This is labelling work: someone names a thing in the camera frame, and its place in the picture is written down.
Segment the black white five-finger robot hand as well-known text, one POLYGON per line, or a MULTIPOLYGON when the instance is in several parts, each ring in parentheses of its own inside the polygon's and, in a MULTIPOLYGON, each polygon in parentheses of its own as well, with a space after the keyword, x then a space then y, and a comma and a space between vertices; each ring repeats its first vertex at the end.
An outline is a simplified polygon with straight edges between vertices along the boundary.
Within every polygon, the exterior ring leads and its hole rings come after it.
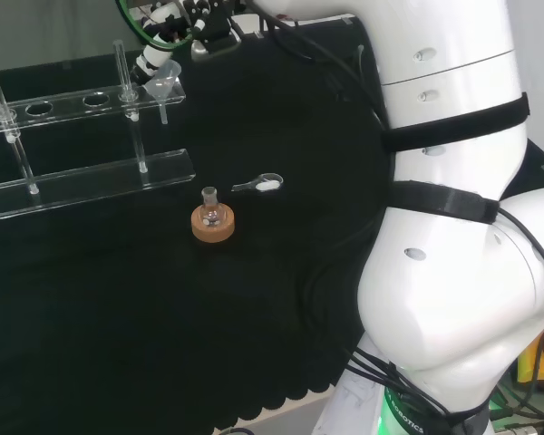
POLYGON ((198 62, 230 52, 244 39, 225 1, 158 2, 140 20, 132 17, 125 1, 116 5, 144 43, 131 70, 132 78, 140 85, 150 81, 180 48, 189 48, 191 59, 198 62))

